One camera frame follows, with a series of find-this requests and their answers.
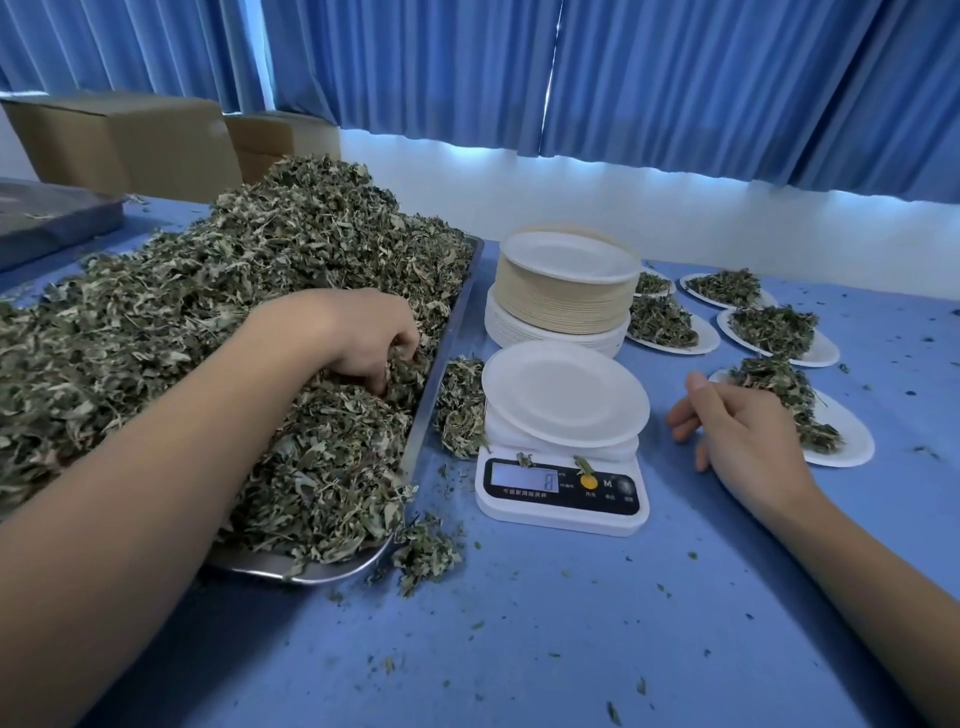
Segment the hand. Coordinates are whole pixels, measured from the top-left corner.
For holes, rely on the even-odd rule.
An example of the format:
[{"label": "hand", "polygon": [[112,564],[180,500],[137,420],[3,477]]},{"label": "hand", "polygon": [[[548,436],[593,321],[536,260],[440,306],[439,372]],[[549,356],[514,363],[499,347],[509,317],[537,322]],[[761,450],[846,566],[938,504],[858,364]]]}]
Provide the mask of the hand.
[{"label": "hand", "polygon": [[819,493],[804,462],[793,417],[770,392],[713,384],[699,372],[686,378],[686,397],[666,416],[677,442],[701,425],[695,465],[713,466],[748,510],[761,518]]},{"label": "hand", "polygon": [[313,371],[361,376],[377,395],[387,385],[387,355],[412,358],[420,342],[410,305],[372,288],[298,291],[258,306],[245,326],[304,345]]}]

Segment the blue table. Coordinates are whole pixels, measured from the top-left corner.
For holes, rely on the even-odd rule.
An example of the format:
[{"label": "blue table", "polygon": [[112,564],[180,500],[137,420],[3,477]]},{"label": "blue table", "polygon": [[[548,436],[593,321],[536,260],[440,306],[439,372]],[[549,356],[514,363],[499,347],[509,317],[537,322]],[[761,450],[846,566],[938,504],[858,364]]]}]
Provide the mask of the blue table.
[{"label": "blue table", "polygon": [[[98,246],[127,250],[147,228],[176,229],[204,214],[164,201],[129,212],[130,228]],[[489,246],[456,353],[495,350],[483,330],[495,256]],[[0,277],[0,289],[58,278],[73,257]],[[674,279],[699,270],[655,267]],[[810,378],[876,439],[869,464],[817,469],[821,486],[960,595],[960,304],[778,279],[764,286],[820,314],[850,373],[831,367]],[[716,313],[679,297],[705,318]],[[710,373],[744,355],[725,339],[703,357],[630,343],[617,357],[653,408],[639,453],[652,515],[635,536],[492,521],[475,504],[472,464],[449,458],[431,436],[417,508],[467,533],[465,562],[443,583],[409,599],[393,578],[356,583],[341,600],[329,589],[204,570],[84,725],[609,726],[607,701],[625,726],[913,723],[818,589],[712,475],[693,471],[691,448],[675,445],[663,424],[690,367]],[[387,657],[396,666],[389,674]]]}]

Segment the cardboard box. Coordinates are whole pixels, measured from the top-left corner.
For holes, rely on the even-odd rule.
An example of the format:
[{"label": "cardboard box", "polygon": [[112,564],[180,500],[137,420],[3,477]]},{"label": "cardboard box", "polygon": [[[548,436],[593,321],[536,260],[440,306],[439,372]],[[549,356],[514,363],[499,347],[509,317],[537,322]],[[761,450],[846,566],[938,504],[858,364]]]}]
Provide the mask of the cardboard box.
[{"label": "cardboard box", "polygon": [[107,92],[2,104],[43,182],[197,203],[242,183],[214,101]]},{"label": "cardboard box", "polygon": [[316,116],[263,111],[226,119],[246,183],[262,179],[274,162],[287,155],[340,158],[340,130]]}]

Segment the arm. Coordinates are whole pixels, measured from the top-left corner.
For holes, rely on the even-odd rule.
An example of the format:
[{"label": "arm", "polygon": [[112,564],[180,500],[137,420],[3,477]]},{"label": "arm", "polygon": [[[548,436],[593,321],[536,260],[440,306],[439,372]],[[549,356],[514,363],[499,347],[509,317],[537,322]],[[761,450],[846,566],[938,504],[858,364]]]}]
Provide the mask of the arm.
[{"label": "arm", "polygon": [[697,470],[727,489],[817,581],[934,725],[960,716],[960,603],[847,518],[817,488],[793,418],[768,392],[687,378],[667,415],[683,441],[703,426]]},{"label": "arm", "polygon": [[218,351],[0,527],[0,715],[68,725],[177,604],[248,470],[318,369],[382,389],[406,302],[304,291]]}]

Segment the blue curtain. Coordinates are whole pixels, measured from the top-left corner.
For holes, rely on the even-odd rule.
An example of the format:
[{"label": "blue curtain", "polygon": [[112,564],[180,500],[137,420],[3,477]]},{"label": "blue curtain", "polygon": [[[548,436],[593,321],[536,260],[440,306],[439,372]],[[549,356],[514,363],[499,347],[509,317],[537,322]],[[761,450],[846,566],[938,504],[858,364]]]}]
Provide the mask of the blue curtain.
[{"label": "blue curtain", "polygon": [[264,2],[278,109],[465,147],[540,146],[561,0]]},{"label": "blue curtain", "polygon": [[263,109],[242,0],[0,0],[6,91],[123,89]]},{"label": "blue curtain", "polygon": [[564,0],[540,152],[786,183],[882,0]]},{"label": "blue curtain", "polygon": [[960,5],[888,2],[794,182],[960,203]]}]

